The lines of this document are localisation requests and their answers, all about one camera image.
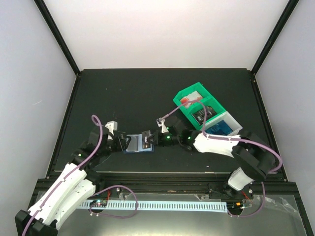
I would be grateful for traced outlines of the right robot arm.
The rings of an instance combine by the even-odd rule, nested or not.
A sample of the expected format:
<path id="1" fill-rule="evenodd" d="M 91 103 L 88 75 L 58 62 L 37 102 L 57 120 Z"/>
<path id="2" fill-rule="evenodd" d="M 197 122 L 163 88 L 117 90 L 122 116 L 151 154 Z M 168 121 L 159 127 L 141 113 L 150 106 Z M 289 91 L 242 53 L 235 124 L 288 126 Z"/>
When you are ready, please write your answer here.
<path id="1" fill-rule="evenodd" d="M 241 198 L 242 190 L 255 181 L 263 182 L 276 161 L 272 149 L 261 144 L 260 139 L 252 132 L 243 135 L 204 135 L 200 130 L 192 130 L 176 116 L 157 120 L 159 130 L 142 134 L 146 146 L 179 145 L 187 151 L 199 153 L 215 153 L 232 157 L 238 168 L 231 172 L 228 179 L 221 185 L 211 186 L 209 193 L 226 199 Z"/>

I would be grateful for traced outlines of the blue card holder wallet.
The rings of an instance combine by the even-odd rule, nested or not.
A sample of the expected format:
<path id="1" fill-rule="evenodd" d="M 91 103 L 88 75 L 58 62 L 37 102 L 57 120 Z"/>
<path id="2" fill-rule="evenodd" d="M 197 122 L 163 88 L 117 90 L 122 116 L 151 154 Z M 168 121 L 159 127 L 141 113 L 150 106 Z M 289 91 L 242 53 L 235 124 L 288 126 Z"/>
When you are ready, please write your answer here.
<path id="1" fill-rule="evenodd" d="M 132 134 L 130 143 L 126 150 L 125 154 L 129 153 L 145 153 L 145 152 L 154 152 L 154 146 L 150 145 L 148 148 L 143 148 L 142 135 L 141 134 Z"/>

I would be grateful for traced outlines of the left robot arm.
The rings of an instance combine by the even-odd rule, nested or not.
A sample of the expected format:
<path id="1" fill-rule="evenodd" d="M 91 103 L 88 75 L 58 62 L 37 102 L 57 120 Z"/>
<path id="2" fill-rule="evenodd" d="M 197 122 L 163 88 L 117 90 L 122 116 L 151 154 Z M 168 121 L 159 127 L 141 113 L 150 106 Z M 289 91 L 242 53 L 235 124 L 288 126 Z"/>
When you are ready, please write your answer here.
<path id="1" fill-rule="evenodd" d="M 95 128 L 89 139 L 72 154 L 57 180 L 27 211 L 15 216 L 20 236 L 56 236 L 66 219 L 87 198 L 101 196 L 106 189 L 94 167 L 101 158 L 127 149 L 131 137 L 115 128 Z"/>

